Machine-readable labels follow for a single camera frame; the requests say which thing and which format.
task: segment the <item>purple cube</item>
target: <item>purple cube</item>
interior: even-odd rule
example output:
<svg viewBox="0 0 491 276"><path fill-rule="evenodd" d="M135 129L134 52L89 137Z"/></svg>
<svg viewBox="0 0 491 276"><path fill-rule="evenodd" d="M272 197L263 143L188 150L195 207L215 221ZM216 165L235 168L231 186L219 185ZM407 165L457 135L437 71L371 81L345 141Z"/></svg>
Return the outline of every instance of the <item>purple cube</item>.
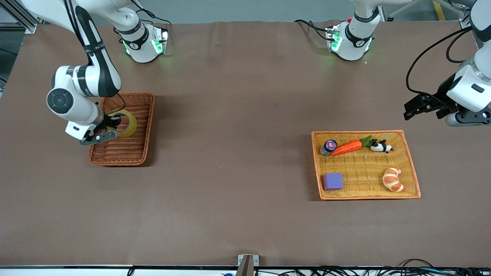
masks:
<svg viewBox="0 0 491 276"><path fill-rule="evenodd" d="M325 191L335 191L343 188L343 177L339 172L326 173L323 180Z"/></svg>

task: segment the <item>wicker basket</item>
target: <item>wicker basket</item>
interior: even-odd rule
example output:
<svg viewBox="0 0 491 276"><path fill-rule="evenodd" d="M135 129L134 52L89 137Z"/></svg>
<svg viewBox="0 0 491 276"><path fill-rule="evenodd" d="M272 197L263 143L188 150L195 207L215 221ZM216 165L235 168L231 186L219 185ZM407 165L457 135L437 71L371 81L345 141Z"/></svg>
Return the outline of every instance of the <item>wicker basket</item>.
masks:
<svg viewBox="0 0 491 276"><path fill-rule="evenodd" d="M133 135L116 138L90 146L89 163L99 166L138 166L147 158L150 128L155 99L150 93L120 93L126 102L125 109L136 118L137 127ZM104 98L101 108L104 112L119 109L123 102L119 97ZM128 126L128 119L121 117L119 130Z"/></svg>
<svg viewBox="0 0 491 276"><path fill-rule="evenodd" d="M390 153L374 152L368 147L336 156L323 156L320 149L325 141L336 140L338 146L349 141L365 138L386 139L393 147ZM389 131L326 131L312 132L315 172L319 195L322 200L347 199L402 199L420 198L419 184L402 130ZM383 185L382 176L386 169L398 167L402 173L399 180L405 186L402 192L392 192ZM340 172L344 188L337 191L323 189L323 176L328 172Z"/></svg>

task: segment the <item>black cable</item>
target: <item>black cable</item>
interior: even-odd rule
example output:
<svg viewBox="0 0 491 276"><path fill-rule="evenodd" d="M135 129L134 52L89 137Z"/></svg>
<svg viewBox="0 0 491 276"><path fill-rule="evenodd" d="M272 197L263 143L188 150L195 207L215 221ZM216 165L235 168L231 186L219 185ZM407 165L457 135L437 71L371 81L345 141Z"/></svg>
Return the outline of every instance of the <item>black cable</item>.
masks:
<svg viewBox="0 0 491 276"><path fill-rule="evenodd" d="M455 275L473 276L474 275L474 273L468 268L445 268L444 271L434 269L434 268L426 268L426 269L430 269L429 273L431 273L433 275L434 274L443 275L443 276L455 276Z"/></svg>
<svg viewBox="0 0 491 276"><path fill-rule="evenodd" d="M126 273L126 276L132 276L134 272L135 272L135 268L134 268L134 267L132 267L132 268L130 268L130 269L128 270L128 273Z"/></svg>
<svg viewBox="0 0 491 276"><path fill-rule="evenodd" d="M258 269L258 270L256 270L256 273L259 273L259 272L261 272L261 273L269 273L269 274L273 274L273 275L280 275L280 274L278 274L278 273L276 273L276 272L260 271L259 269Z"/></svg>
<svg viewBox="0 0 491 276"><path fill-rule="evenodd" d="M122 107L122 108L120 108L120 109L117 109L117 110L113 110L113 111L111 111L111 112L108 112L108 113L106 113L106 114L104 114L104 115L108 115L108 114L112 114L112 113L120 112L121 110L123 110L123 109L125 109L125 108L126 108L126 102L124 101L123 97L121 97L121 95L119 95L119 92L118 92L118 93L116 93L116 95L117 95L117 96L119 96L119 98L120 98L120 99L123 101L123 107Z"/></svg>
<svg viewBox="0 0 491 276"><path fill-rule="evenodd" d="M319 266L317 267L318 271L323 271L327 272L329 274L332 274L334 276L359 276L358 273L356 273L354 270L348 267L336 267L336 266Z"/></svg>
<svg viewBox="0 0 491 276"><path fill-rule="evenodd" d="M156 15L155 15L153 12L151 12L151 11L149 11L149 10L146 10L146 9L139 9L139 10L137 10L137 11L136 11L136 13L139 13L139 12L141 12L141 11L145 12L145 13L146 13L146 14L147 14L147 15L148 15L150 18L152 18L152 19L157 19L157 20L160 20L160 21L164 21L164 22L169 23L169 25L172 25L172 22L171 22L171 21L166 20L166 19L162 19L162 18L160 18L160 17L157 17L157 16L156 16Z"/></svg>
<svg viewBox="0 0 491 276"><path fill-rule="evenodd" d="M311 274L310 276L313 276L314 274L315 274L316 276L322 276L322 275L320 275L320 274L319 274L319 272L317 272L316 270L310 270L310 271L312 271L312 274Z"/></svg>
<svg viewBox="0 0 491 276"><path fill-rule="evenodd" d="M424 54L426 54L426 53L427 53L429 50L431 50L431 49L432 49L433 47L435 47L436 45L438 45L438 44L442 43L443 41L445 41L445 40L449 39L450 37L452 37L452 36L454 36L454 35L456 35L456 34L458 34L458 33L461 33L461 32L464 32L464 31L467 31L467 30L469 30L469 29L471 29L471 27L466 27L466 28L460 29L460 30L458 30L458 31L455 31L455 32L453 32L453 33L451 33L451 34L447 35L446 37L444 37L444 38L442 38L442 39L440 39L440 40L436 41L436 42L435 42L435 43L433 43L433 44L432 44L430 47L426 48L426 49L425 49L425 50L424 50L422 53L420 53L420 54L418 55L418 57L417 57L417 58L416 58L416 59L413 61L413 63L411 64L411 67L410 67L410 68L409 68L409 70L408 70L408 73L406 74L406 87L407 87L407 89L408 89L409 91L413 92L413 93L420 94L420 95L425 95L425 96L427 96L427 97L433 98L433 99L435 99L436 101L438 101L439 103L441 103L441 104L443 104L444 106L446 106L446 104L445 104L443 101L441 101L439 98L437 98L437 97L433 96L432 94L427 93L427 92L423 92L423 91L419 91L419 90L412 89L412 88L411 88L411 86L409 85L409 76L411 75L411 71L412 71L412 69L414 68L414 66L416 65L416 63L418 62L418 60L419 60L419 59L420 59L420 58L421 58L421 57L422 57Z"/></svg>
<svg viewBox="0 0 491 276"><path fill-rule="evenodd" d="M416 272L419 272L421 274L432 273L432 274L438 274L438 275L444 275L444 276L455 276L455 274L448 273L448 272L441 271L441 270L437 270L434 268L418 267L418 268L411 268L409 270L416 271Z"/></svg>
<svg viewBox="0 0 491 276"><path fill-rule="evenodd" d="M300 276L307 276L307 275L303 274L303 272L300 271L299 269L295 269L295 273L300 275Z"/></svg>
<svg viewBox="0 0 491 276"><path fill-rule="evenodd" d="M429 267L433 267L433 265L430 264L429 262L427 262L427 261L425 261L423 259L415 259L415 258L413 258L413 259L407 259L404 262L402 262L401 265L402 265L402 267L404 267L404 266L408 265L410 262L420 262L420 263L423 263L423 264L425 264L425 265L427 265Z"/></svg>
<svg viewBox="0 0 491 276"><path fill-rule="evenodd" d="M454 60L450 57L450 49L452 48L452 46L454 45L454 43L459 39L461 38L464 34L470 32L472 29L468 29L466 31L463 31L461 32L459 35L457 35L453 40L452 42L450 42L450 44L448 45L447 47L447 51L445 52L445 56L447 57L447 60L451 63L463 63L464 61L466 61L466 59L463 59L463 60Z"/></svg>
<svg viewBox="0 0 491 276"><path fill-rule="evenodd" d="M164 21L164 22L169 23L169 25L172 25L172 23L169 20L165 20L165 19L162 19L162 18L157 17L155 15L155 13L153 13L153 12L145 9L141 4L137 3L135 0L131 0L131 2L133 2L133 4L135 4L135 6L137 6L139 8L139 10L137 10L136 13L139 13L139 12L143 11L143 12L145 12L148 16L150 16L153 19L158 19L158 20L161 20L161 21Z"/></svg>
<svg viewBox="0 0 491 276"><path fill-rule="evenodd" d="M63 2L65 4L66 12L68 13L68 18L70 19L70 23L72 25L73 32L75 33L77 39L80 41L82 47L84 47L85 43L83 42L82 35L80 34L79 24L77 23L75 10L73 8L73 2L72 0L63 0ZM93 65L89 54L87 54L87 60L88 60L87 62L88 65Z"/></svg>
<svg viewBox="0 0 491 276"><path fill-rule="evenodd" d="M463 19L462 22L464 22L467 18L469 18L469 14L467 14Z"/></svg>
<svg viewBox="0 0 491 276"><path fill-rule="evenodd" d="M376 276L383 275L384 273L388 272L391 268L392 267L390 267L390 266L384 266L384 267L380 268L380 270L379 270L379 272L377 272L377 275Z"/></svg>
<svg viewBox="0 0 491 276"><path fill-rule="evenodd" d="M287 271L287 272L283 272L283 273L278 274L278 276L287 276L288 273L295 273L295 272L296 272L295 270Z"/></svg>
<svg viewBox="0 0 491 276"><path fill-rule="evenodd" d="M298 22L298 23L304 23L306 24L307 26L311 27L312 29L314 29L314 31L321 37L323 38L324 40L327 40L327 41L334 41L334 39L331 39L331 38L327 38L325 37L324 35L322 35L319 31L326 31L325 28L319 28L317 26L314 25L314 23L310 20L309 22L305 21L305 20L302 20L302 19L298 19L298 20L295 20L294 22Z"/></svg>
<svg viewBox="0 0 491 276"><path fill-rule="evenodd" d="M485 272L485 271L488 272L487 275L491 275L491 268L480 268L480 269L476 270L474 275L475 276L484 276L483 272Z"/></svg>
<svg viewBox="0 0 491 276"><path fill-rule="evenodd" d="M7 51L7 50L2 49L2 48L0 48L0 51L6 52L6 53L9 53L9 54L13 54L13 55L17 55L17 53L14 53L14 52L11 52L11 51Z"/></svg>

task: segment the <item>yellow tape roll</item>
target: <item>yellow tape roll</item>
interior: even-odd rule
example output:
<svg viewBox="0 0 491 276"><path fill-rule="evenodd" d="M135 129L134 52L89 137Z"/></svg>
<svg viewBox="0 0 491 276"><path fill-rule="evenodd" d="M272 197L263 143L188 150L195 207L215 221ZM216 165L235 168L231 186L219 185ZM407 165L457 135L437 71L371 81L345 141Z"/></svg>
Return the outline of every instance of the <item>yellow tape roll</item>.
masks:
<svg viewBox="0 0 491 276"><path fill-rule="evenodd" d="M110 113L108 115L109 116L124 115L129 120L128 127L125 130L123 130L123 131L116 130L118 132L118 137L123 137L123 138L130 137L131 135L133 135L133 133L135 133L135 131L136 131L136 118L131 113L129 113L127 110L123 109L120 111L116 111L114 113Z"/></svg>

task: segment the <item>brown tablecloth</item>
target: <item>brown tablecloth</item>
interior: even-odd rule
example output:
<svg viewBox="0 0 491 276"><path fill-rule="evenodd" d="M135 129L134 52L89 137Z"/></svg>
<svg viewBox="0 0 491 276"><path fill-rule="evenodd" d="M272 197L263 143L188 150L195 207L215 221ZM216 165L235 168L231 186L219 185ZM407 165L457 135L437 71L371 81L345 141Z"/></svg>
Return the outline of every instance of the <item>brown tablecloth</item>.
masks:
<svg viewBox="0 0 491 276"><path fill-rule="evenodd" d="M456 22L382 23L346 62L296 23L174 25L148 64L101 26L124 92L156 95L141 167L98 167L46 107L61 65L85 64L74 35L27 35L0 101L1 264L235 263L488 266L490 129L404 121L406 71ZM415 68L430 93L456 70L443 44ZM476 51L470 36L452 51ZM310 132L403 129L422 198L321 202Z"/></svg>

